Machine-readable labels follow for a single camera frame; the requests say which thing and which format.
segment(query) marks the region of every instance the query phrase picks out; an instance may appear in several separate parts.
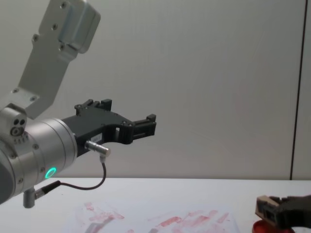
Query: black cable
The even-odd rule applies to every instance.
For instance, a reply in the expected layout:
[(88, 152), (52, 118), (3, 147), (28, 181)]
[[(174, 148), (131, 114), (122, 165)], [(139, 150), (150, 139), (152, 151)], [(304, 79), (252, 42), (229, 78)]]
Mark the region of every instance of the black cable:
[(98, 185), (96, 185), (94, 187), (84, 188), (84, 187), (75, 186), (75, 185), (72, 185), (72, 184), (69, 184), (69, 183), (60, 183), (60, 185), (68, 186), (70, 188), (75, 188), (75, 189), (79, 189), (79, 190), (93, 190), (93, 189), (96, 189), (96, 188), (100, 187), (106, 180), (107, 169), (106, 169), (105, 163), (102, 163), (102, 166), (103, 166), (103, 170), (104, 170), (103, 179), (102, 179), (102, 181)]
[(107, 176), (107, 169), (106, 169), (106, 165), (105, 163), (102, 163), (102, 166), (103, 166), (103, 169), (104, 169), (104, 177), (102, 179), (102, 181), (94, 186), (94, 187), (89, 187), (89, 188), (84, 188), (84, 187), (79, 187), (79, 186), (75, 186), (75, 185), (72, 185), (72, 184), (69, 184), (69, 183), (62, 183), (60, 181), (55, 181), (47, 186), (44, 186), (41, 188), (41, 191), (45, 194), (51, 192), (52, 190), (56, 189), (57, 187), (63, 185), (63, 186), (68, 186), (70, 188), (75, 188), (75, 189), (79, 189), (79, 190), (93, 190), (93, 189), (96, 189), (98, 187), (100, 187), (106, 180), (106, 176)]

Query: white label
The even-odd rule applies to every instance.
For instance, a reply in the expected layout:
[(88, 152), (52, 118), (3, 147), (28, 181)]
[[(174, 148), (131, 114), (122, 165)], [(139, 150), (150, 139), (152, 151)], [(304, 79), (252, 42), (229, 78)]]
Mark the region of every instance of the white label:
[(96, 135), (94, 137), (91, 138), (92, 142), (98, 143), (99, 141), (101, 141), (103, 139), (103, 134), (100, 133), (99, 135)]

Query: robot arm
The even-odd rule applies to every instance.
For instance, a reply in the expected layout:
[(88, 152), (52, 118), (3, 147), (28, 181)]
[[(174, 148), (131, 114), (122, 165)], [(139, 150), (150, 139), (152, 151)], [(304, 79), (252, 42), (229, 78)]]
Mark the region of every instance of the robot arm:
[(110, 149), (101, 144), (130, 144), (155, 134), (155, 115), (130, 121), (111, 112), (111, 100), (76, 105), (76, 115), (64, 120), (27, 124), (28, 117), (35, 119), (52, 105), (69, 62), (88, 50), (99, 21), (86, 0), (50, 1), (18, 87), (0, 100), (0, 204), (24, 192), (24, 206), (33, 207), (61, 183), (37, 192), (34, 185), (90, 150), (100, 153), (105, 178)]
[(0, 102), (35, 119), (56, 97), (69, 63), (88, 50), (100, 14), (85, 0), (51, 0), (33, 36), (33, 50), (19, 85)]

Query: green led ring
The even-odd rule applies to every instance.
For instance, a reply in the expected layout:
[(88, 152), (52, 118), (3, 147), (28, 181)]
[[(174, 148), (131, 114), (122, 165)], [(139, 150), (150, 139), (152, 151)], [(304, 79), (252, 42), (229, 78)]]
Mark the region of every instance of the green led ring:
[(56, 171), (57, 169), (55, 167), (51, 167), (45, 174), (45, 179), (51, 178), (56, 173)]

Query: silver connector plug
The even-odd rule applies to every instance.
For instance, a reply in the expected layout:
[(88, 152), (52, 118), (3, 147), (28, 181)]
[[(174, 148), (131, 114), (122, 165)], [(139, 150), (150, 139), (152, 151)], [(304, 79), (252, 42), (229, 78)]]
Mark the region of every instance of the silver connector plug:
[(85, 149), (96, 151), (100, 154), (101, 162), (104, 163), (106, 157), (108, 157), (111, 153), (111, 149), (103, 147), (95, 142), (87, 141), (85, 144)]

